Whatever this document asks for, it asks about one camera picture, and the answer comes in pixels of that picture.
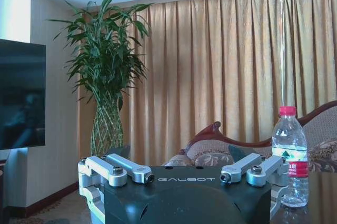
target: wooden table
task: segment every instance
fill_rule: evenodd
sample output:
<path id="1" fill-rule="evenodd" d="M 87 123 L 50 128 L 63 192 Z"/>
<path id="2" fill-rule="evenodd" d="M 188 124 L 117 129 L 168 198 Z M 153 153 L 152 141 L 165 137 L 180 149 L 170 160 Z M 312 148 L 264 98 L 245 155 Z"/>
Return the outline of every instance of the wooden table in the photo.
<path id="1" fill-rule="evenodd" d="M 303 208 L 282 206 L 271 224 L 337 224 L 337 173 L 309 174 L 309 202 Z"/>

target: patterned cushion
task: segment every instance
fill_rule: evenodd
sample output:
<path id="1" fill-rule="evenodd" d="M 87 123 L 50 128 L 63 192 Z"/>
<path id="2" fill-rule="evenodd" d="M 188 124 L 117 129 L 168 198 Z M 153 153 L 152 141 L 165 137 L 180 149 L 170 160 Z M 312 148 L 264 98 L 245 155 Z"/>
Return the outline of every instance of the patterned cushion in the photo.
<path id="1" fill-rule="evenodd" d="M 162 166 L 192 166 L 193 161 L 186 155 L 175 155 Z"/>
<path id="2" fill-rule="evenodd" d="M 207 153 L 201 154 L 194 162 L 195 166 L 224 166 L 234 163 L 230 154 Z"/>
<path id="3" fill-rule="evenodd" d="M 337 172 L 337 161 L 329 159 L 309 160 L 309 171 Z"/>
<path id="4" fill-rule="evenodd" d="M 225 153 L 229 154 L 228 150 L 229 144 L 219 140 L 202 140 L 193 144 L 186 155 L 192 160 L 195 161 L 197 157 L 202 154 L 208 153 Z"/>
<path id="5" fill-rule="evenodd" d="M 337 161 L 337 138 L 321 142 L 317 146 L 309 149 L 308 155 L 309 159 L 313 161 L 321 159 Z"/>
<path id="6" fill-rule="evenodd" d="M 303 126 L 308 149 L 337 137 L 337 106 L 320 113 Z"/>

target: television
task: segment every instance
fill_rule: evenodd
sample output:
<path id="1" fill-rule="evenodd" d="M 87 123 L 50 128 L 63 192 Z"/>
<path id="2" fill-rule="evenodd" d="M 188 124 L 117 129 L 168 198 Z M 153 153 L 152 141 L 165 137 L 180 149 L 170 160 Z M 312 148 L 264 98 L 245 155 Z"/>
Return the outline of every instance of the television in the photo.
<path id="1" fill-rule="evenodd" d="M 45 145 L 46 46 L 0 39 L 0 149 Z"/>

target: metal bracket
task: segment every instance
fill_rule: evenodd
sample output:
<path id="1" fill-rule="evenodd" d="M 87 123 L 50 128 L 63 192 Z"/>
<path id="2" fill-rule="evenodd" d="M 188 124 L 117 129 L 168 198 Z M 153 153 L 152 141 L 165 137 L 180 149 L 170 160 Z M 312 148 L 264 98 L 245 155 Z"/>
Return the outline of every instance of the metal bracket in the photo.
<path id="1" fill-rule="evenodd" d="M 220 180 L 224 183 L 236 183 L 241 181 L 241 177 L 253 165 L 258 165 L 262 161 L 259 154 L 251 153 L 232 165 L 225 165 L 221 169 Z"/>
<path id="2" fill-rule="evenodd" d="M 102 224 L 105 224 L 104 203 L 101 200 L 100 191 L 94 186 L 80 186 L 80 195 L 86 198 L 90 211 L 99 219 Z"/>
<path id="3" fill-rule="evenodd" d="M 271 156 L 261 165 L 247 170 L 247 182 L 251 186 L 264 186 L 267 181 L 279 186 L 288 185 L 289 164 L 279 156 Z"/>
<path id="4" fill-rule="evenodd" d="M 273 218 L 275 213 L 281 206 L 281 198 L 288 193 L 288 186 L 272 186 L 271 202 L 270 202 L 270 219 Z"/>
<path id="5" fill-rule="evenodd" d="M 91 177 L 98 173 L 102 178 L 108 180 L 109 185 L 113 187 L 123 186 L 127 182 L 126 171 L 118 166 L 112 166 L 103 159 L 92 156 L 84 159 L 78 163 L 78 172 Z"/>
<path id="6" fill-rule="evenodd" d="M 106 161 L 125 169 L 135 183 L 147 184 L 154 181 L 154 175 L 149 166 L 136 164 L 117 154 L 108 155 Z"/>

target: water bottle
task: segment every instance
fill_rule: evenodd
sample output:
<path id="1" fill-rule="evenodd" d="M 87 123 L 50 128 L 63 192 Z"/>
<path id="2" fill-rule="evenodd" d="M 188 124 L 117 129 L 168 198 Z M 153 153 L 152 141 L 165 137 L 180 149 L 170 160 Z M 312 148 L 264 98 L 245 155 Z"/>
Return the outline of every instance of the water bottle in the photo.
<path id="1" fill-rule="evenodd" d="M 281 203 L 288 207 L 303 207 L 308 202 L 308 158 L 302 126 L 296 119 L 296 107 L 280 107 L 280 120 L 272 136 L 273 155 L 289 162 L 289 193 Z"/>

